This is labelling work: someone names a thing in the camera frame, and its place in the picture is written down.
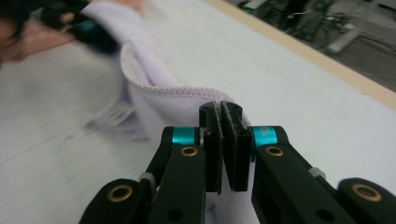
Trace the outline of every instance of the floor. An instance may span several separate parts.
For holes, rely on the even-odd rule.
[[[237,5],[238,0],[228,0]],[[347,15],[348,20],[334,25],[325,21],[313,41],[305,44],[327,54],[363,76],[396,92],[396,10],[376,7],[367,18],[361,35],[337,54],[329,54],[326,46],[347,32],[345,24],[357,24],[369,2],[363,0],[335,0],[329,8],[330,15]]]

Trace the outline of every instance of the brass screw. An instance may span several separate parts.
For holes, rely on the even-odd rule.
[[[120,203],[131,197],[132,193],[133,190],[131,186],[118,185],[108,192],[107,198],[113,203]]]
[[[198,149],[196,149],[195,147],[183,147],[180,150],[180,154],[186,157],[192,157],[198,154]]]
[[[367,201],[377,203],[382,200],[382,196],[378,192],[378,190],[373,189],[370,186],[363,185],[363,184],[354,184],[354,185],[352,185],[352,190],[359,197],[361,197]]]
[[[283,156],[283,150],[279,147],[268,147],[265,149],[265,152],[271,156]]]

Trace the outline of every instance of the person's hand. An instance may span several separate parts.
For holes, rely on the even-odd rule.
[[[22,59],[23,41],[14,36],[16,29],[13,21],[0,19],[0,63]]]

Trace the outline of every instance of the white tabletop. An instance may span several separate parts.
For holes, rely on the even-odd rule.
[[[396,112],[342,79],[339,71],[351,71],[337,65],[332,73],[204,1],[148,0],[146,7],[148,27],[185,82],[229,93],[253,125],[283,126],[334,187],[362,177],[396,193]],[[116,94],[117,69],[79,43],[5,64],[0,223],[78,223],[105,183],[146,170],[157,146],[86,127]],[[248,193],[220,199],[240,203],[208,208],[217,212],[207,223],[258,222]]]

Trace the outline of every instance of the lavender fabric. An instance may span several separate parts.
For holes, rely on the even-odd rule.
[[[94,124],[159,143],[165,126],[198,126],[200,105],[233,102],[222,91],[181,83],[142,18],[128,7],[94,2],[83,13],[100,22],[120,45],[120,54],[114,56],[121,68],[120,95],[95,117]],[[119,120],[110,118],[112,114]]]

